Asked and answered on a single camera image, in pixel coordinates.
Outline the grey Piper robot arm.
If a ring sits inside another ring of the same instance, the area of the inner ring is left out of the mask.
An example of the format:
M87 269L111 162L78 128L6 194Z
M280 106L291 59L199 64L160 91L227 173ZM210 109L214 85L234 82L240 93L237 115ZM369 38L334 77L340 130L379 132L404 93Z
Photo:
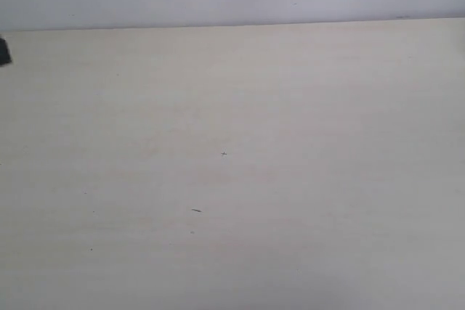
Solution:
M12 57L9 51L8 43L4 38L0 38L0 66L4 67L12 63Z

